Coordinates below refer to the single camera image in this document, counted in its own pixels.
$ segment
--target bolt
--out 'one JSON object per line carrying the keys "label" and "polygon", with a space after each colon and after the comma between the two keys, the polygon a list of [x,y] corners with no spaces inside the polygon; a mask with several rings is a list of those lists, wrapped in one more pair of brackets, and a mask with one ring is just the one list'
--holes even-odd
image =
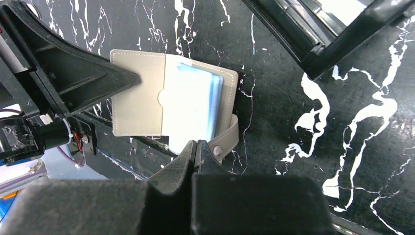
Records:
{"label": "bolt", "polygon": [[81,141],[83,143],[89,143],[88,136],[87,135],[82,135]]}

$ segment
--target black marble table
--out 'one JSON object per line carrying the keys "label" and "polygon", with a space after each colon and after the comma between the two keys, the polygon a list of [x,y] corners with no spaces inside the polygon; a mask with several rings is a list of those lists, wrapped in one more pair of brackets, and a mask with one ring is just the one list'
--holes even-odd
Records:
{"label": "black marble table", "polygon": [[[312,81],[240,0],[27,1],[103,57],[162,52],[240,72],[240,144],[226,169],[311,177],[334,215],[368,228],[360,233],[415,234],[415,17]],[[92,110],[111,121],[110,100]]]}

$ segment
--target cable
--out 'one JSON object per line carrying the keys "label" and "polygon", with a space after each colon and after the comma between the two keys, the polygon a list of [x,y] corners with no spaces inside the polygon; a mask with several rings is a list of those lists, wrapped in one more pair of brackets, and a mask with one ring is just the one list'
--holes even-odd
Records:
{"label": "cable", "polygon": [[58,149],[58,151],[66,158],[66,159],[68,159],[69,161],[71,161],[71,162],[73,162],[73,163],[75,163],[75,165],[77,166],[77,167],[79,167],[79,168],[83,168],[84,167],[84,165],[85,165],[85,159],[82,159],[80,162],[77,162],[77,161],[75,161],[74,159],[72,159],[70,156],[68,156],[65,152],[64,152],[64,150],[60,147],[60,146],[58,146],[57,147],[57,149]]}
{"label": "cable", "polygon": [[10,208],[12,207],[12,205],[13,205],[13,203],[14,203],[14,200],[15,200],[15,199],[16,199],[16,197],[17,197],[17,194],[19,194],[19,191],[17,191],[17,192],[16,192],[16,195],[14,196],[12,203],[10,203],[10,207],[9,207],[9,209],[7,209],[6,213],[4,213],[3,218],[1,218],[1,219],[0,219],[0,223],[1,223],[1,222],[3,221],[3,219],[6,217],[7,213],[9,213],[9,210],[10,210]]}
{"label": "cable", "polygon": [[21,111],[15,110],[15,109],[0,109],[0,112],[11,112],[11,113],[16,113],[16,114],[22,113]]}

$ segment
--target purple cable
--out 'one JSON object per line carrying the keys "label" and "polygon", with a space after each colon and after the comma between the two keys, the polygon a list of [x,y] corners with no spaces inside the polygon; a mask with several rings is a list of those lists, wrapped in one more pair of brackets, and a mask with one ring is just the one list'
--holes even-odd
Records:
{"label": "purple cable", "polygon": [[69,161],[71,161],[71,162],[75,163],[76,165],[78,165],[79,168],[84,167],[84,160],[81,160],[80,162],[77,162],[74,159],[72,159],[70,156],[68,156],[60,146],[58,146],[57,149],[66,159],[68,159]]}
{"label": "purple cable", "polygon": [[11,113],[16,113],[16,114],[22,113],[21,111],[15,110],[15,109],[0,109],[0,112],[11,112]]}

